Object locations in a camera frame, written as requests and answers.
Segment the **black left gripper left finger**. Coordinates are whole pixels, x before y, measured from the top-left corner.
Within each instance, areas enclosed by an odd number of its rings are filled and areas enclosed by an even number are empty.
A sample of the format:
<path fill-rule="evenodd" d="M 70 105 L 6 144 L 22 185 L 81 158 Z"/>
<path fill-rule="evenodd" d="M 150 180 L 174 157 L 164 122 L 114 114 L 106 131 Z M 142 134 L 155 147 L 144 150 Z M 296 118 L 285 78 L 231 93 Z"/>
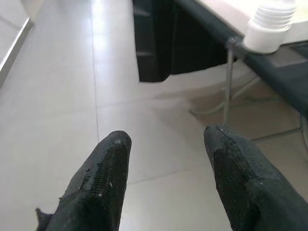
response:
<path fill-rule="evenodd" d="M 36 231 L 118 231 L 131 144 L 121 130 L 101 140 L 70 180 L 56 211 L 36 208 Z"/>

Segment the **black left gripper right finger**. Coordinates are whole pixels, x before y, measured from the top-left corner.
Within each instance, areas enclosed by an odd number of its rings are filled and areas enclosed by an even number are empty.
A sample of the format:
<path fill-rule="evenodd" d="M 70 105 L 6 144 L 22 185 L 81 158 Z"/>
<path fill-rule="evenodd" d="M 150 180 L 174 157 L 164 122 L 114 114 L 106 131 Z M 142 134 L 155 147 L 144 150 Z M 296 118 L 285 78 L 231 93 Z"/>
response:
<path fill-rule="evenodd" d="M 204 144 L 233 231 L 308 231 L 308 203 L 251 140 L 215 124 Z"/>

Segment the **black tablecloth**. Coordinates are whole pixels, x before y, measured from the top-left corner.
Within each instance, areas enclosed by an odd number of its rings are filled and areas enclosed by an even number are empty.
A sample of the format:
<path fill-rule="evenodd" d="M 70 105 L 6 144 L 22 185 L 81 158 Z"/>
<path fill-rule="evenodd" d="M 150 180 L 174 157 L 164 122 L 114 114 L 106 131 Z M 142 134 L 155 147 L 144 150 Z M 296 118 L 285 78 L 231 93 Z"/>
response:
<path fill-rule="evenodd" d="M 196 0 L 132 0 L 141 82 L 205 70 L 227 62 L 227 50 L 308 119 L 308 41 L 272 54 L 249 52 L 241 37 Z"/>

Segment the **grey metal table leg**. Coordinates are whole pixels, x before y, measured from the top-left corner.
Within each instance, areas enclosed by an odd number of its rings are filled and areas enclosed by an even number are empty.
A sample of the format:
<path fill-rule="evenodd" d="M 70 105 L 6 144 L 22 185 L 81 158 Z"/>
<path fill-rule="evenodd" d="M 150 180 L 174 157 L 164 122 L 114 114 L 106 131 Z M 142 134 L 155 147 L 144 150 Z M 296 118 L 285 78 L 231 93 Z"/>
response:
<path fill-rule="evenodd" d="M 231 103 L 231 87 L 233 78 L 233 65 L 234 65 L 234 53 L 231 49 L 228 49 L 227 56 L 227 73 L 226 73 L 226 86 L 225 86 L 225 102 L 223 109 L 223 124 L 228 123 L 229 109 Z"/>

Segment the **white plastic table top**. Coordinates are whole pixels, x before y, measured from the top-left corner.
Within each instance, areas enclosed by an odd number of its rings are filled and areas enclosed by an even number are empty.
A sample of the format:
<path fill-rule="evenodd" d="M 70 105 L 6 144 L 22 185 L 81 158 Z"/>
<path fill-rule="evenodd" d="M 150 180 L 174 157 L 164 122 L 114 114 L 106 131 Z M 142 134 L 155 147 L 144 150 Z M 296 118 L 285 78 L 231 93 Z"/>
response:
<path fill-rule="evenodd" d="M 244 37 L 252 52 L 308 41 L 308 0 L 196 0 Z"/>

